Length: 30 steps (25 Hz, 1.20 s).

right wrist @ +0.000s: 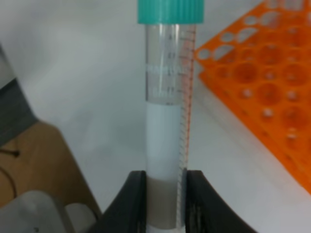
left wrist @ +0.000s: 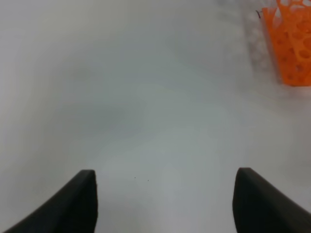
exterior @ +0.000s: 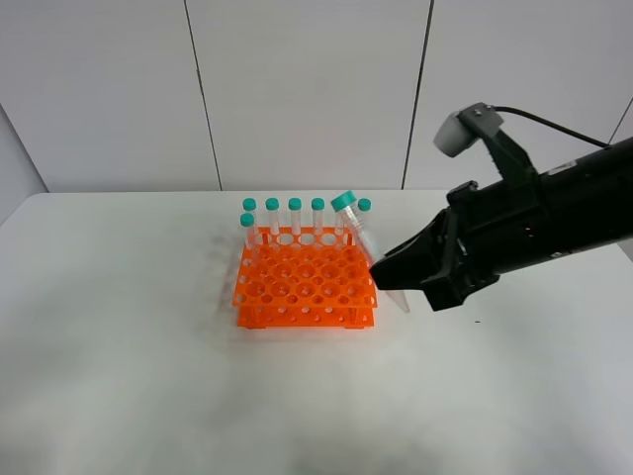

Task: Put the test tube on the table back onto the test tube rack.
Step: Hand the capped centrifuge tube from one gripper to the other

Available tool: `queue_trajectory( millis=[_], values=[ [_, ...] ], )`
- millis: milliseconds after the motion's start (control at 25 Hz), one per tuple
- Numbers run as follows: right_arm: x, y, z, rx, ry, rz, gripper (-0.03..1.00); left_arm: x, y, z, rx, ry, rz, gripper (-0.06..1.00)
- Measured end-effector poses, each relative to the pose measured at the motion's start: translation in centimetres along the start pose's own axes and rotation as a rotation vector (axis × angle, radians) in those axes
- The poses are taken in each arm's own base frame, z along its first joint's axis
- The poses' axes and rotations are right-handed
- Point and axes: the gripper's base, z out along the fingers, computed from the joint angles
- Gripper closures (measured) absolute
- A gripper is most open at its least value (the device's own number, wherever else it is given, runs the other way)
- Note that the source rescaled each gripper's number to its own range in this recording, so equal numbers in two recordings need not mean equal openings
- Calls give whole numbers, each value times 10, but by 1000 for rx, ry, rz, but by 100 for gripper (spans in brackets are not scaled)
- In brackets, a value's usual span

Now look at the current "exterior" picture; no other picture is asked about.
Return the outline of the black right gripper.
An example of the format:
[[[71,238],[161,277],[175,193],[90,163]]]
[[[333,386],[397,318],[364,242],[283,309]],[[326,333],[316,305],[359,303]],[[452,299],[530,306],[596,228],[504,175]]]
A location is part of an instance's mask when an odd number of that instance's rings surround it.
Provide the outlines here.
[[[459,307],[513,270],[554,253],[554,195],[546,174],[513,187],[473,181],[447,195],[448,207],[370,268],[382,291],[423,291],[435,312]]]

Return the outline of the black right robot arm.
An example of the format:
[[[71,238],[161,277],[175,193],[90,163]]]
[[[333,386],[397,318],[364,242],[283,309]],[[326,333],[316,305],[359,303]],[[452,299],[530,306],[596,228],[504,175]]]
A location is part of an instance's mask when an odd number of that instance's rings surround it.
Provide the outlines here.
[[[632,236],[632,141],[538,175],[520,197],[502,181],[451,190],[447,208],[370,269],[378,289],[458,307],[508,272]]]

